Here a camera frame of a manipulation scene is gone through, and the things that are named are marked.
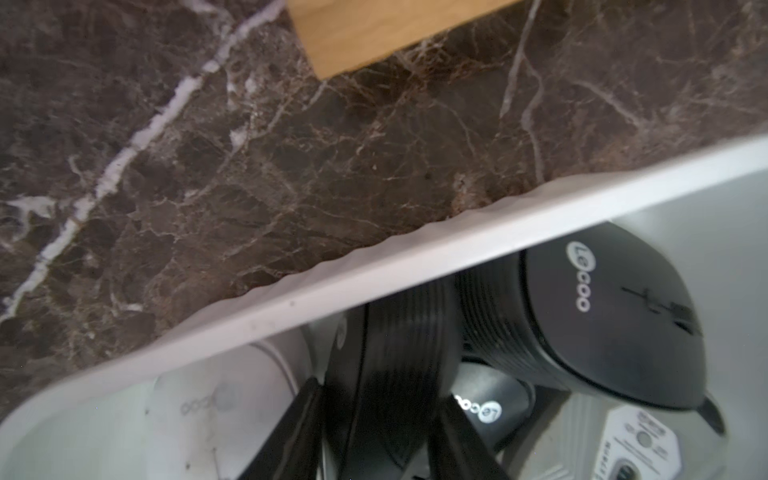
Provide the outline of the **grey white mouse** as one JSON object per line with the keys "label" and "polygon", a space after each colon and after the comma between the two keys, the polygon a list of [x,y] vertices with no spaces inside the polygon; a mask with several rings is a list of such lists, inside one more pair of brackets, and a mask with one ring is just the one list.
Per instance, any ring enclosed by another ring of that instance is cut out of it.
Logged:
{"label": "grey white mouse", "polygon": [[727,447],[711,400],[671,412],[550,392],[499,458],[512,479],[721,479]]}

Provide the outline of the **white storage box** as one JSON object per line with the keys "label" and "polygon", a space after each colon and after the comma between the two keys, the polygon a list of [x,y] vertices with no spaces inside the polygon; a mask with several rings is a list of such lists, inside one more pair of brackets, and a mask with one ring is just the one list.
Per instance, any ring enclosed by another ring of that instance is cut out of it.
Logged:
{"label": "white storage box", "polygon": [[[213,303],[153,344],[60,381],[13,411],[1,426],[1,475],[150,479],[145,412],[160,376],[247,344],[302,336],[312,363],[308,379],[319,381],[326,400],[325,374],[345,311],[442,278],[452,279],[458,295],[455,277],[462,270],[606,222],[662,253],[689,290],[704,335],[707,400],[717,406],[727,431],[721,479],[765,478],[767,139],[762,135],[635,172],[555,180]],[[462,338],[458,369],[462,362],[488,365],[465,341],[464,316]],[[339,479],[325,435],[325,400],[316,479]]]}

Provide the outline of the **wooden easel stand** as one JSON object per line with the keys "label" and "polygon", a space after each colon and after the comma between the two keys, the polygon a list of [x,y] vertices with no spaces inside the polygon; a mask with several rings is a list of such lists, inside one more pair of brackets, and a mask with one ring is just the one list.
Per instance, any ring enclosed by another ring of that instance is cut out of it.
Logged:
{"label": "wooden easel stand", "polygon": [[321,80],[508,6],[506,0],[294,0],[286,3]]}

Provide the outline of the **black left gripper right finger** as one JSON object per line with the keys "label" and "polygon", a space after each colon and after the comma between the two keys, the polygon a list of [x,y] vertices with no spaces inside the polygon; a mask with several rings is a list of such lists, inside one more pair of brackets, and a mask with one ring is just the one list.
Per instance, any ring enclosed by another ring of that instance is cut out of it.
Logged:
{"label": "black left gripper right finger", "polygon": [[453,397],[440,402],[427,449],[432,479],[509,480]]}

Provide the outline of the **white computer mouse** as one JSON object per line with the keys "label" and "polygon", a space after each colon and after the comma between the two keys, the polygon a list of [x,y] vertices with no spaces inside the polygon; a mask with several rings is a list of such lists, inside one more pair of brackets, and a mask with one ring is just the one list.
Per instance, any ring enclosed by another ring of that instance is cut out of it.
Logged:
{"label": "white computer mouse", "polygon": [[306,341],[288,335],[160,376],[145,412],[148,478],[238,478],[311,373]]}

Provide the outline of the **black mouse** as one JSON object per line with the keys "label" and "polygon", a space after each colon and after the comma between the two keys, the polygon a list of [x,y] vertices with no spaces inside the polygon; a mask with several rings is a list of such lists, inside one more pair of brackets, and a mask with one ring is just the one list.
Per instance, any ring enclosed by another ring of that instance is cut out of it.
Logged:
{"label": "black mouse", "polygon": [[451,392],[484,444],[495,453],[511,442],[536,399],[528,383],[476,362],[460,364]]}
{"label": "black mouse", "polygon": [[463,316],[442,278],[345,311],[325,374],[325,435],[339,479],[400,479],[461,361]]}
{"label": "black mouse", "polygon": [[703,330],[675,266],[606,222],[457,273],[472,354],[514,378],[665,411],[707,400]]}

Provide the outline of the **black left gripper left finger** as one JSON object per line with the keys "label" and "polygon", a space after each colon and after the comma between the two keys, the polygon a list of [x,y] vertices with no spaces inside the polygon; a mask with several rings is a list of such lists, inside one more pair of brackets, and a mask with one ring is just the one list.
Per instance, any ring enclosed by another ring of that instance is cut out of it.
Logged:
{"label": "black left gripper left finger", "polygon": [[239,479],[316,479],[324,400],[323,386],[308,379]]}

